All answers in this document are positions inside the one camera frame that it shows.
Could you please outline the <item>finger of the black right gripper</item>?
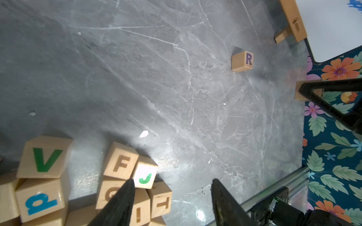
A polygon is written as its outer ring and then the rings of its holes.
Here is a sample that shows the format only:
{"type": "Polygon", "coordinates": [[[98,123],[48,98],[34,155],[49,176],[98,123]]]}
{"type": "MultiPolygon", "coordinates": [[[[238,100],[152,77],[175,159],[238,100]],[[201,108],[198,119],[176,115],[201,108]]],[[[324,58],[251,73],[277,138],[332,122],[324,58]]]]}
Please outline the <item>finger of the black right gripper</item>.
{"type": "Polygon", "coordinates": [[[301,82],[299,93],[347,130],[362,133],[362,79],[301,82]]]}

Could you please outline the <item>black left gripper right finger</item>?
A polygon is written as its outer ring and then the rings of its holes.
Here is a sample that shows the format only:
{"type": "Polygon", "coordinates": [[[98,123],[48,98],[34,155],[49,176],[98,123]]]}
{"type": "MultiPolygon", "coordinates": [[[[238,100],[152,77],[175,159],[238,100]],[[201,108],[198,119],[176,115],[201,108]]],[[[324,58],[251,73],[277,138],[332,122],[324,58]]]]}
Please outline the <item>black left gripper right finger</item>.
{"type": "Polygon", "coordinates": [[[250,217],[218,179],[212,181],[211,195],[217,226],[250,226],[250,217]]]}

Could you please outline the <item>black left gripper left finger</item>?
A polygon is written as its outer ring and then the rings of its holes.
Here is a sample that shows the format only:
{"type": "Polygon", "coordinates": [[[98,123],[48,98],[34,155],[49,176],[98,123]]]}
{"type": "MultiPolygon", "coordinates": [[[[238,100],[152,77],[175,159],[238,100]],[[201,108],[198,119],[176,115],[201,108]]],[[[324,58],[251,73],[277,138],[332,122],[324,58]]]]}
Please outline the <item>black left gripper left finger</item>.
{"type": "Polygon", "coordinates": [[[126,180],[116,193],[108,199],[100,213],[92,219],[90,226],[128,226],[131,223],[135,199],[135,183],[126,180]]]}

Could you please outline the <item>wooden block purple R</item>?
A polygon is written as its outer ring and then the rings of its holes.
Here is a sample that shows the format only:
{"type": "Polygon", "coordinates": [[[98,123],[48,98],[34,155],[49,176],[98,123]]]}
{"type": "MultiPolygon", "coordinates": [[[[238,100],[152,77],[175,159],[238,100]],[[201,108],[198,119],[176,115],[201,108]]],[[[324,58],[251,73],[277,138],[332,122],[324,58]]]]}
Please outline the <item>wooden block purple R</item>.
{"type": "Polygon", "coordinates": [[[232,71],[243,72],[254,68],[254,55],[243,51],[232,56],[232,71]]]}

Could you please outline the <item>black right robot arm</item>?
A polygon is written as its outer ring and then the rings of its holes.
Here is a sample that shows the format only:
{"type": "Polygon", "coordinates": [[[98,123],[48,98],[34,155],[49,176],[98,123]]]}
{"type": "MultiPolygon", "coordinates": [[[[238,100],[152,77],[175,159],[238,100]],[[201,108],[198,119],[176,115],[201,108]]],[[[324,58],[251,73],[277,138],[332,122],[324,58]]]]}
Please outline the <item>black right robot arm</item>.
{"type": "MultiPolygon", "coordinates": [[[[335,142],[347,146],[360,152],[362,149],[362,102],[359,100],[352,110],[343,113],[322,97],[315,93],[316,89],[326,92],[360,92],[362,90],[362,80],[340,80],[340,81],[307,81],[301,82],[297,92],[305,97],[308,101],[318,105],[326,114],[335,118],[337,122],[351,130],[356,137],[354,144],[335,133],[332,137],[335,142]]],[[[298,209],[290,206],[281,197],[276,194],[269,195],[261,200],[253,208],[260,208],[263,204],[268,206],[265,220],[270,220],[277,226],[355,226],[362,224],[362,210],[357,209],[337,209],[330,203],[328,198],[325,202],[319,202],[315,210],[308,210],[303,213],[298,209]]]]}

